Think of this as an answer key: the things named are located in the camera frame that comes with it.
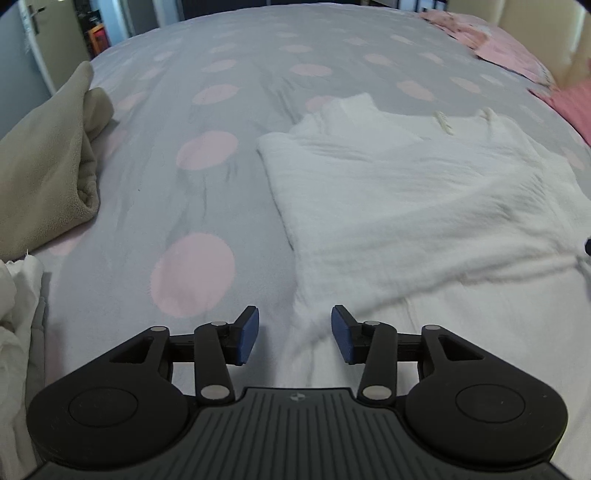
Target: pink polka dot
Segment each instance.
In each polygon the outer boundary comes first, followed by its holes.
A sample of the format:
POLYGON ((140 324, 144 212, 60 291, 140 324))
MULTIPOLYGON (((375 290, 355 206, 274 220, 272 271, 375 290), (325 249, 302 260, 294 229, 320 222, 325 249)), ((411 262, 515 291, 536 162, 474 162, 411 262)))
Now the pink polka dot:
POLYGON ((503 83, 500 80, 498 80, 494 77, 491 77, 490 75, 487 75, 486 73, 481 73, 480 76, 482 78, 484 78, 487 82, 491 82, 493 85, 497 85, 497 87, 503 86, 503 83))
POLYGON ((290 68, 290 71, 307 77, 325 77, 332 74, 332 70, 324 65, 313 63, 299 63, 290 68))
POLYGON ((505 77, 513 80, 514 82, 519 82, 519 76, 516 73, 508 72, 507 70, 500 70, 501 74, 505 77))
POLYGON ((174 55, 173 51, 163 51, 154 57, 154 61, 163 61, 174 55))
POLYGON ((535 113, 531 108, 529 108, 528 106, 525 105, 520 105, 519 108, 521 108, 525 113, 527 113, 530 117, 532 117, 532 119, 539 123, 539 124, 543 124, 544 120, 542 119, 542 117, 540 117, 537 113, 535 113))
POLYGON ((98 81, 97 86, 102 87, 107 92, 115 90, 123 79, 123 70, 117 69, 112 75, 109 75, 104 80, 98 81))
POLYGON ((357 45, 357 46, 368 44, 363 38, 359 38, 359 37, 346 38, 343 41, 350 43, 351 45, 357 45))
POLYGON ((542 109, 548 111, 548 112, 552 112, 552 114, 554 115, 556 113, 556 111, 550 106, 548 105, 546 102, 542 101, 541 99, 534 97, 537 101, 536 104, 539 105, 542 109))
POLYGON ((421 57, 424 57, 426 59, 429 59, 431 61, 434 61, 438 65, 443 65, 443 60, 441 58, 439 58, 437 55, 435 55, 434 53, 425 52, 425 53, 420 53, 419 55, 421 57))
POLYGON ((49 251, 58 257, 69 255, 72 250, 75 249, 76 245, 78 245, 80 240, 82 240, 82 237, 89 228, 89 223, 83 223, 82 225, 67 231, 63 235, 60 235, 48 244, 49 251))
POLYGON ((377 65, 389 66, 392 64, 392 60, 384 57, 383 55, 380 55, 379 53, 368 53, 367 55, 364 55, 363 57, 368 62, 375 63, 377 65))
POLYGON ((164 71, 164 69, 161 69, 159 67, 152 67, 149 70, 147 70, 139 79, 140 80, 151 80, 163 71, 164 71))
POLYGON ((409 39, 407 39, 406 37, 402 37, 400 35, 390 35, 390 38, 392 40, 397 40, 397 41, 400 41, 402 43, 406 43, 406 45, 414 45, 414 42, 412 42, 409 39))
POLYGON ((226 242, 209 233, 192 233, 158 260, 150 275, 150 293, 163 313, 191 317, 214 308, 235 275, 234 255, 226 242))
POLYGON ((147 96, 147 92, 132 93, 117 104, 117 110, 129 112, 134 106, 145 100, 147 96))
POLYGON ((328 103, 335 98, 336 97, 333 97, 332 95, 320 95, 312 97, 306 102, 306 110, 308 110, 310 113, 317 112, 325 103, 328 103))
POLYGON ((105 160, 111 158, 113 153, 117 151, 117 149, 123 143, 123 140, 127 137, 127 130, 124 129, 116 129, 111 132, 111 134, 107 137, 105 141, 105 160))
POLYGON ((234 85, 213 85, 211 87, 201 90, 201 92, 195 95, 193 97, 193 103, 195 105, 210 105, 211 103, 217 103, 223 100, 228 100, 229 98, 236 95, 238 90, 239 88, 234 85))
POLYGON ((283 45, 279 49, 288 51, 289 53, 306 53, 312 51, 312 47, 308 47, 307 45, 283 45))
POLYGON ((208 65, 207 67, 203 67, 201 69, 201 71, 205 72, 205 73, 221 72, 222 70, 231 69, 235 64, 236 64, 236 60, 231 60, 231 59, 215 61, 211 65, 208 65))
POLYGON ((464 90, 472 93, 480 93, 480 87, 470 80, 466 80, 460 77, 450 77, 450 80, 456 85, 462 87, 464 90))
POLYGON ((219 47, 213 47, 209 50, 209 53, 221 53, 223 51, 228 51, 236 47, 235 43, 224 43, 224 45, 220 45, 219 47))
POLYGON ((175 38, 174 40, 171 40, 169 42, 166 42, 164 44, 164 47, 178 47, 181 43, 183 43, 183 39, 182 38, 175 38))
POLYGON ((571 166, 573 166, 574 168, 578 168, 579 170, 585 169, 585 164, 577 156, 577 154, 575 152, 573 152, 571 149, 566 148, 566 147, 562 147, 562 151, 564 152, 564 156, 569 161, 571 166))
POLYGON ((569 133, 570 136, 573 137, 573 140, 576 141, 579 145, 581 145, 582 147, 586 145, 585 140, 583 140, 583 137, 581 137, 576 130, 571 129, 569 130, 569 133))
POLYGON ((224 162, 238 148, 231 133, 211 130, 185 143, 177 154, 177 167, 201 170, 224 162))
POLYGON ((435 100, 434 95, 422 85, 419 85, 414 80, 406 80, 405 82, 398 82, 396 84, 407 95, 417 98, 419 100, 426 100, 431 102, 435 100))
POLYGON ((452 57, 455 58, 460 63, 463 63, 464 65, 470 65, 473 60, 473 57, 466 56, 466 55, 460 55, 458 53, 452 54, 452 57))
POLYGON ((235 31, 232 31, 232 32, 223 32, 223 33, 218 33, 217 35, 214 35, 213 38, 228 38, 228 37, 231 37, 234 34, 236 34, 235 31))

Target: headboard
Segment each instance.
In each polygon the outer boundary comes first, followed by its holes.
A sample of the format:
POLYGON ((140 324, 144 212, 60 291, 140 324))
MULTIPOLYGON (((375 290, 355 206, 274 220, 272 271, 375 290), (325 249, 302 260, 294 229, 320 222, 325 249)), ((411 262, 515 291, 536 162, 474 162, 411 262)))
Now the headboard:
POLYGON ((576 0, 449 0, 447 9, 483 18, 513 35, 562 87, 590 75, 591 15, 576 0))

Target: circular pad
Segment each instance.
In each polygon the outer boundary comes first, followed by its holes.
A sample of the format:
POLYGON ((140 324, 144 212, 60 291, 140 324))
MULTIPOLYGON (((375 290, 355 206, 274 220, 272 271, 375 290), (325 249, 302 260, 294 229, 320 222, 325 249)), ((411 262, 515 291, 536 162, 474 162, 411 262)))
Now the circular pad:
POLYGON ((137 410, 138 401, 119 388, 93 388, 70 403, 70 415, 87 427, 112 427, 128 420, 137 410))
POLYGON ((477 421, 505 423, 515 420, 525 410, 521 395, 500 385, 473 385, 456 397, 460 411, 477 421))

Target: door handle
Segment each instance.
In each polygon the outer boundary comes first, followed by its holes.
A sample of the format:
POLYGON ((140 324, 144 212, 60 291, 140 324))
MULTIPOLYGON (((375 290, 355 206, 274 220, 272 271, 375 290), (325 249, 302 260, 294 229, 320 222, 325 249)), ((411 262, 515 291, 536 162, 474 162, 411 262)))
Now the door handle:
POLYGON ((37 24, 36 17, 45 10, 45 7, 41 7, 36 11, 33 9, 32 5, 28 5, 27 7, 29 10, 29 17, 31 17, 31 23, 33 24, 33 31, 35 32, 35 35, 39 35, 39 25, 37 24))

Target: logo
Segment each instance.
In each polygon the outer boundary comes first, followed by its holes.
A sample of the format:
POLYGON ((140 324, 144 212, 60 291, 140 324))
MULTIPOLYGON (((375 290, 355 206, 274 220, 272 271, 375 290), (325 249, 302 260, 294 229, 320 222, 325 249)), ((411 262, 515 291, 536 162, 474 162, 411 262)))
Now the logo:
POLYGON ((302 400, 305 400, 307 397, 303 394, 303 393, 294 393, 290 396, 290 400, 293 400, 294 402, 300 402, 302 400))

